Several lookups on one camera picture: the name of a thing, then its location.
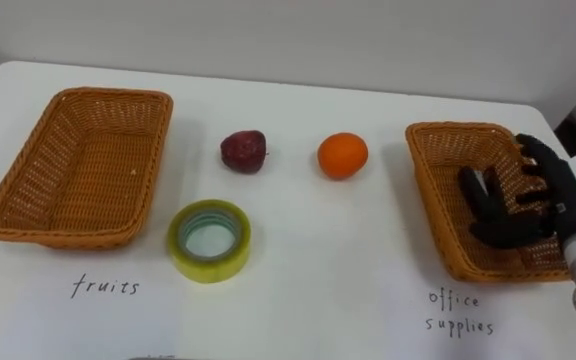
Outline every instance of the orange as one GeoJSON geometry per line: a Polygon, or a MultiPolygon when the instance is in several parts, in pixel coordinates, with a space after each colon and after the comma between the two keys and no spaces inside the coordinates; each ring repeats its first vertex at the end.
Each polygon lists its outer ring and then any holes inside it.
{"type": "Polygon", "coordinates": [[[317,160],[321,170],[331,179],[346,179],[366,164],[368,147],[355,134],[334,134],[319,145],[317,160]]]}

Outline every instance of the tape roll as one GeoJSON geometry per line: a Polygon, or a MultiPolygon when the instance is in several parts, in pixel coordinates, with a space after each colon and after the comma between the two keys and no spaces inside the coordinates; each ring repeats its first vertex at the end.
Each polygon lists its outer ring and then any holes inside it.
{"type": "Polygon", "coordinates": [[[248,260],[250,222],[234,204],[202,200],[173,218],[166,241],[175,267],[187,278],[200,283],[224,281],[248,260]]]}

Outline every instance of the red apple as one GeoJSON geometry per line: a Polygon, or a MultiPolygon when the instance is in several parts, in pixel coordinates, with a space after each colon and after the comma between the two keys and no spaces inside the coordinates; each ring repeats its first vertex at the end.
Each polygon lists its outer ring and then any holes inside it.
{"type": "Polygon", "coordinates": [[[254,174],[266,159],[266,137],[261,131],[238,131],[221,142],[221,160],[234,171],[254,174]]]}

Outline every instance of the white table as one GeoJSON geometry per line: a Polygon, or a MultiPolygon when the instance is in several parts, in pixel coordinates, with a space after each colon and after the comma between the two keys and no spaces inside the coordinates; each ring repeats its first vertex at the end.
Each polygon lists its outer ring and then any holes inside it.
{"type": "Polygon", "coordinates": [[[535,109],[10,62],[0,66],[0,179],[52,95],[84,85],[158,89],[175,101],[150,221],[115,252],[0,242],[0,359],[576,359],[572,283],[482,286],[447,276],[404,140],[413,122],[488,121],[563,154],[535,109]],[[268,138],[254,176],[218,157],[222,138],[242,129],[268,138]],[[371,155],[355,178],[331,182],[312,155],[339,131],[360,134],[371,155]],[[253,226],[248,264],[214,285],[179,274],[163,240],[173,215],[204,198],[238,204],[253,226]],[[83,274],[139,291],[71,299],[83,274]],[[429,301],[442,287],[462,299],[452,312],[429,301]],[[465,297],[478,306],[463,306],[465,297]],[[466,319],[475,331],[459,339],[466,319]],[[453,321],[452,338],[439,320],[453,321]]]}

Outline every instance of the woven basket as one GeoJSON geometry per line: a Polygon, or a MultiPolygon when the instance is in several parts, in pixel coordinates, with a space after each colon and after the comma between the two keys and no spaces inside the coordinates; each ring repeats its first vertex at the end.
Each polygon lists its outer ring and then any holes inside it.
{"type": "Polygon", "coordinates": [[[543,188],[541,180],[522,174],[514,137],[505,128],[481,123],[418,123],[406,130],[415,177],[435,245],[450,275],[471,282],[538,282],[570,279],[556,238],[516,250],[490,248],[469,232],[474,216],[457,182],[462,166],[484,170],[494,165],[511,213],[515,195],[543,188]]]}
{"type": "Polygon", "coordinates": [[[0,183],[0,240],[126,245],[144,224],[173,101],[154,91],[58,93],[0,183]]]}

